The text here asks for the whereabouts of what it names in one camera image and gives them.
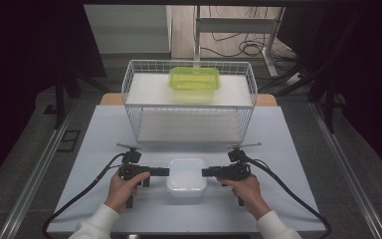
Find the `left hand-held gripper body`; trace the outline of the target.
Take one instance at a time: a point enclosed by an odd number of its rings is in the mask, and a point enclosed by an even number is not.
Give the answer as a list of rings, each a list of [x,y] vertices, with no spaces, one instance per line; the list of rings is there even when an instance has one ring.
[[[141,153],[138,150],[141,149],[141,146],[122,143],[118,143],[117,146],[127,148],[127,152],[122,156],[121,166],[118,170],[119,177],[123,180],[129,180],[135,175],[149,170],[148,166],[138,165],[141,158]]]

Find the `aluminium rail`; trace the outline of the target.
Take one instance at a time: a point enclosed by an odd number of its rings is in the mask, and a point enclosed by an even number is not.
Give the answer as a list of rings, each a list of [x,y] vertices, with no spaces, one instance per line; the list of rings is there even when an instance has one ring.
[[[44,176],[50,166],[58,145],[62,140],[63,134],[69,125],[76,108],[77,100],[69,100],[65,110],[65,118],[62,120],[58,129],[53,134],[32,170],[27,182],[17,198],[12,210],[10,211],[5,223],[0,230],[0,239],[15,239],[20,226],[31,206],[33,199],[44,179]]]
[[[309,103],[308,105],[316,118],[319,128],[341,170],[345,181],[348,184],[354,200],[358,205],[373,238],[382,239],[382,220],[380,219],[377,210],[369,199],[367,193],[364,191],[359,179],[352,169],[346,154],[338,142],[337,137],[327,127],[324,120],[324,113],[321,110],[320,104]]]

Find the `white plastic container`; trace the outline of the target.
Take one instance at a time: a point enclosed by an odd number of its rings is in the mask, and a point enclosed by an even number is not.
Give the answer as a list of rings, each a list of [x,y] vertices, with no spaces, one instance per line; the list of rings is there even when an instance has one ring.
[[[199,157],[174,158],[168,163],[166,188],[175,198],[200,198],[205,193],[207,179],[202,176],[206,163]]]

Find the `black floor bracket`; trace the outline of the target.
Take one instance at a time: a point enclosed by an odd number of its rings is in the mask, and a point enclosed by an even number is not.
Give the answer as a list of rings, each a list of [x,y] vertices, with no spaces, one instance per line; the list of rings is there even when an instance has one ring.
[[[57,152],[73,152],[80,136],[78,129],[66,130],[57,148]]]

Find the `person's right hand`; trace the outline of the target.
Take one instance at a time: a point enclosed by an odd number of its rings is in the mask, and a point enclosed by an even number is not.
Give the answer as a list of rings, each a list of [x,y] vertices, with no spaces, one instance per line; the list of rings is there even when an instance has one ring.
[[[217,180],[232,187],[234,195],[243,200],[244,207],[256,220],[272,211],[262,196],[258,179],[253,174],[244,180],[235,181],[220,177]]]

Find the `dark curtain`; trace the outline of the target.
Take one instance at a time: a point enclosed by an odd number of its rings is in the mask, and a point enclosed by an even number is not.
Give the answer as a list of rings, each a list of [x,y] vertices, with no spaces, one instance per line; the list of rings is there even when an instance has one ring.
[[[0,0],[0,166],[41,91],[105,76],[86,0]]]
[[[343,96],[344,115],[382,159],[382,0],[358,1],[355,6],[287,7],[278,38],[313,73],[359,15],[337,60],[314,82],[308,98],[319,100],[328,87]]]

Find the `white wire shelf rack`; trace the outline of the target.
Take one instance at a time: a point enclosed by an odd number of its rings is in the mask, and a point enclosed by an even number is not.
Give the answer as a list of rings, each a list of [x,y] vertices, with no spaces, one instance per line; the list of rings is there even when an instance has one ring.
[[[169,88],[174,67],[217,68],[220,89],[208,103],[177,101]],[[121,93],[139,142],[240,143],[258,89],[248,62],[132,60]]]

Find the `white metal desk frame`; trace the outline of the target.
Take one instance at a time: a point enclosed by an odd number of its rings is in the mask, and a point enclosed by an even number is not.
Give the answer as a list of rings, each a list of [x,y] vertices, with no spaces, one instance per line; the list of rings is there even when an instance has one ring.
[[[280,7],[274,18],[222,18],[222,17],[201,17],[201,7],[194,7],[194,53],[193,59],[200,60],[201,46],[200,35],[202,33],[232,33],[232,34],[265,34],[268,35],[261,51],[263,59],[271,77],[279,74],[273,62],[273,44],[277,36],[284,7]]]

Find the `black metal stand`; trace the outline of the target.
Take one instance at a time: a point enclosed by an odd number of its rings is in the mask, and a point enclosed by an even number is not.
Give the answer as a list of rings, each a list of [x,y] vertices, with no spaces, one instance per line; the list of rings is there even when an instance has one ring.
[[[84,81],[103,93],[109,92],[108,87],[79,70],[67,69],[58,71],[55,79],[56,102],[53,105],[48,105],[44,111],[45,115],[56,116],[55,129],[59,129],[68,117],[65,107],[65,96],[68,96],[70,99],[77,99],[82,93],[78,80]]]
[[[342,108],[344,103],[337,104],[335,96],[337,94],[336,80],[332,76],[318,77],[308,92],[308,100],[313,103],[319,103],[324,100],[323,121],[330,133],[334,133],[333,111],[335,108]]]

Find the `wooden board under table top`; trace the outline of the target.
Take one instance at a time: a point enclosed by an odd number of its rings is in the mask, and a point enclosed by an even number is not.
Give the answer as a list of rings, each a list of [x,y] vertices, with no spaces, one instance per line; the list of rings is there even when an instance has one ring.
[[[107,93],[104,94],[100,104],[102,106],[122,106],[123,99],[121,93]],[[278,103],[276,98],[271,94],[258,94],[257,107],[277,107]]]

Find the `person's left hand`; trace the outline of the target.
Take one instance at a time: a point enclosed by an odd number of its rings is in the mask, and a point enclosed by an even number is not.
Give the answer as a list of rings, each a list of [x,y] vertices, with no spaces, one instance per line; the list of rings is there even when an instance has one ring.
[[[149,176],[149,172],[142,172],[131,179],[124,180],[116,173],[110,180],[108,195],[104,204],[118,214],[122,213],[129,197],[137,195],[137,184]]]

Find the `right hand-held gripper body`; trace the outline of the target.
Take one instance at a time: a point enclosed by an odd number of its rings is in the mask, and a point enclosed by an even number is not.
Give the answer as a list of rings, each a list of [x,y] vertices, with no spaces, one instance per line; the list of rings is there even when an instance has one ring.
[[[246,162],[247,157],[242,150],[235,147],[228,153],[228,156],[231,159],[231,164],[222,166],[216,178],[220,177],[238,181],[244,180],[252,175],[251,168]],[[241,198],[239,198],[239,204],[244,206],[244,202]]]

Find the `green plastic container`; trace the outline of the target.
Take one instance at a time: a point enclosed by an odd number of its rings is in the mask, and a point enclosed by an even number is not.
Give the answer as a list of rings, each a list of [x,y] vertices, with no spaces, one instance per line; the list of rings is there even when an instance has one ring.
[[[174,67],[169,72],[169,88],[177,101],[208,103],[220,89],[217,68]]]

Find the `white cabinet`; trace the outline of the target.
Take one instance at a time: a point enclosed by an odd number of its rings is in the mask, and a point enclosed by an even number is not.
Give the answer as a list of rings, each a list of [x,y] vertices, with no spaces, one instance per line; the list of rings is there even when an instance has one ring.
[[[84,8],[101,54],[171,54],[170,6],[84,5]]]

